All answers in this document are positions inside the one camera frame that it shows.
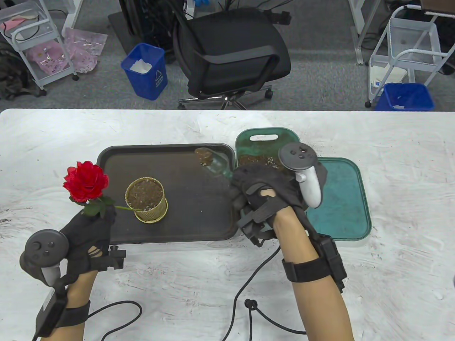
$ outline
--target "white vr controller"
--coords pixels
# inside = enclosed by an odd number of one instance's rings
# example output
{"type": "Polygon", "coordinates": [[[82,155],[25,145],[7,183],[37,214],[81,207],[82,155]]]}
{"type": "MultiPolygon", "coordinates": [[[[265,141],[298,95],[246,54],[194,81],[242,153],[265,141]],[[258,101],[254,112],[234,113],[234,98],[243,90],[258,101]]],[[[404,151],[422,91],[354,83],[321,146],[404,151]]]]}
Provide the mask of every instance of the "white vr controller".
{"type": "Polygon", "coordinates": [[[280,149],[278,156],[284,167],[295,171],[295,180],[300,185],[306,204],[312,208],[319,207],[322,192],[315,168],[318,156],[313,148],[304,143],[288,143],[280,149]]]}

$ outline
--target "blue trash bin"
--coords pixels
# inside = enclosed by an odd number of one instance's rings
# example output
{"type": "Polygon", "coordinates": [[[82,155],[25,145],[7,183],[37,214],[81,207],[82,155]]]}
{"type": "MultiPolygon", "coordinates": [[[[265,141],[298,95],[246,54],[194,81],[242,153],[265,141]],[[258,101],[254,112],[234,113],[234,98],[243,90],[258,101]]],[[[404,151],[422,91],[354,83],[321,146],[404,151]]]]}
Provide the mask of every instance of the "blue trash bin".
{"type": "Polygon", "coordinates": [[[144,43],[136,45],[121,63],[121,68],[125,70],[136,95],[148,100],[156,100],[167,85],[164,50],[159,47],[144,43]],[[147,73],[130,70],[140,59],[152,65],[147,73]]]}
{"type": "Polygon", "coordinates": [[[418,83],[389,83],[384,86],[376,111],[432,111],[435,104],[428,89],[418,83]]]}

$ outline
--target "forearm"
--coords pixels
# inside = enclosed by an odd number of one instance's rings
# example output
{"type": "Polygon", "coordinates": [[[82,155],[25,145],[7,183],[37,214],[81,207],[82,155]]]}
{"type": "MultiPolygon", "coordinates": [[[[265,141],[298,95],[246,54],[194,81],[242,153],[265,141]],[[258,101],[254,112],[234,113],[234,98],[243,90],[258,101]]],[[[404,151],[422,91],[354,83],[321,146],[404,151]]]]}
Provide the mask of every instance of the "forearm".
{"type": "MultiPolygon", "coordinates": [[[[97,274],[98,271],[81,274],[76,282],[68,286],[67,308],[79,308],[88,303],[97,274]]],[[[84,328],[85,323],[56,328],[50,337],[43,337],[41,341],[82,341],[84,338],[84,328]]]]}
{"type": "MultiPolygon", "coordinates": [[[[291,207],[277,213],[273,228],[285,261],[305,263],[318,258],[291,207]]],[[[293,289],[310,341],[354,340],[346,305],[331,276],[313,282],[293,283],[293,289]]]]}

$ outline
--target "green bottle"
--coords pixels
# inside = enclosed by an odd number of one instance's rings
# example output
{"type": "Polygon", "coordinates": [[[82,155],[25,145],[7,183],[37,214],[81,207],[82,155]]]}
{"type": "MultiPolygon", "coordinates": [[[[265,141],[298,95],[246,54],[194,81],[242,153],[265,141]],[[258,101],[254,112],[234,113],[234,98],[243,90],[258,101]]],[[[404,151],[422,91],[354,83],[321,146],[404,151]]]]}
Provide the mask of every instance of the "green bottle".
{"type": "Polygon", "coordinates": [[[199,158],[199,164],[213,176],[223,175],[229,181],[232,179],[233,174],[229,168],[229,159],[226,155],[205,147],[197,148],[194,152],[199,158]]]}

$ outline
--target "green leaf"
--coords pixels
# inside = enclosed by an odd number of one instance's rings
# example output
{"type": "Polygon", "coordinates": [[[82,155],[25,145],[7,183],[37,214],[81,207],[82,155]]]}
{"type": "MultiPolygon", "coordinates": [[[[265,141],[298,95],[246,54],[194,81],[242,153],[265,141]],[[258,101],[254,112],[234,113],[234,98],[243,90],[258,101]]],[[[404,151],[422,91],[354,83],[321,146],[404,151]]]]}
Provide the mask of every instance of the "green leaf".
{"type": "Polygon", "coordinates": [[[102,196],[101,201],[104,202],[107,206],[115,204],[115,200],[108,197],[108,196],[102,196]]]}
{"type": "Polygon", "coordinates": [[[86,205],[86,203],[84,203],[84,202],[77,202],[77,201],[75,201],[75,200],[73,199],[72,196],[70,196],[70,200],[71,200],[72,202],[78,204],[78,205],[81,205],[81,206],[85,206],[85,205],[86,205]]]}
{"type": "Polygon", "coordinates": [[[101,216],[101,218],[104,218],[105,214],[106,214],[106,205],[104,203],[102,203],[100,205],[100,216],[101,216]]]}
{"type": "Polygon", "coordinates": [[[87,205],[85,205],[83,211],[86,216],[93,217],[96,216],[100,212],[100,205],[90,202],[87,205]]]}

